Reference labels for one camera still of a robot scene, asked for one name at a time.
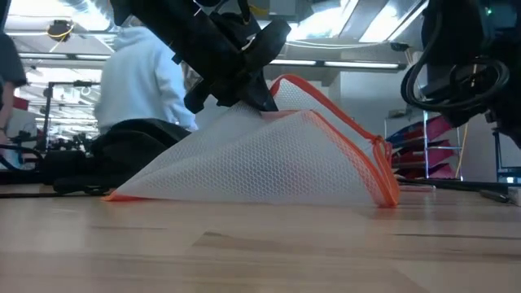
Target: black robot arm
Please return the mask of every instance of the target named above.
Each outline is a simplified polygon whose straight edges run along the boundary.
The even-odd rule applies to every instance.
[[[201,77],[186,95],[189,110],[201,111],[212,94],[218,105],[230,107],[243,100],[261,111],[277,111],[265,84],[262,68],[275,59],[290,26],[272,21],[261,31],[247,0],[237,0],[242,14],[204,13],[216,0],[111,0],[117,25],[131,15],[140,19],[175,52],[173,62],[186,62]]]
[[[455,127],[485,113],[521,147],[521,2],[430,0],[423,15],[424,51],[405,75],[403,99]],[[423,67],[427,85],[417,97]]]

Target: white mesh bag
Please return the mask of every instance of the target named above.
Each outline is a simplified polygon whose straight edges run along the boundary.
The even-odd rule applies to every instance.
[[[379,140],[346,124],[309,86],[282,77],[272,93],[288,111],[238,103],[105,199],[395,206],[394,176],[385,155],[374,155],[384,149]]]

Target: wooden surface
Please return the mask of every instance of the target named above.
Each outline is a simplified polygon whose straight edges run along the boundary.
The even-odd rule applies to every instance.
[[[521,208],[0,200],[0,292],[520,292]]]

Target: pipe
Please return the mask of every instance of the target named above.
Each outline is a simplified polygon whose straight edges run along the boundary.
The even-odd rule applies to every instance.
[[[110,1],[107,0],[58,0],[77,11],[74,21],[88,30],[110,32],[116,29]]]

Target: ceiling light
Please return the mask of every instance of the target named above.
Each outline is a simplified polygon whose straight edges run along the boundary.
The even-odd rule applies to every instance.
[[[422,12],[427,9],[427,6],[429,5],[428,1],[425,1],[416,11],[413,12],[413,14],[404,21],[403,24],[401,24],[395,31],[392,33],[392,35],[388,38],[389,41],[394,41],[398,36],[401,35],[409,26],[413,23],[414,20],[418,18],[419,15],[422,14]]]
[[[340,14],[340,17],[335,21],[335,24],[333,25],[333,29],[331,30],[331,37],[333,36],[339,36],[342,31],[344,30],[344,27],[346,23],[351,18],[352,13],[355,11],[355,8],[357,7],[358,0],[347,0],[347,3],[345,1],[342,1],[344,10]]]
[[[421,5],[415,4],[406,13],[399,12],[394,6],[387,4],[371,22],[359,42],[384,42],[400,35],[427,7],[425,0]]]
[[[283,60],[283,59],[275,59],[271,61],[272,65],[305,65],[305,66],[313,66],[317,64],[317,61],[311,60]]]
[[[324,66],[338,68],[375,68],[375,69],[398,69],[399,64],[396,63],[371,63],[371,62],[336,62],[326,61]]]
[[[20,53],[21,59],[68,59],[66,54],[55,53]]]
[[[35,118],[36,121],[45,121],[45,118]],[[95,123],[96,119],[87,119],[87,118],[49,118],[52,122],[62,122],[62,123]]]
[[[398,11],[393,6],[385,6],[374,18],[359,42],[383,42],[400,25]]]
[[[85,60],[98,60],[98,61],[104,61],[109,58],[111,58],[110,55],[76,55],[76,58],[78,59],[85,59]]]

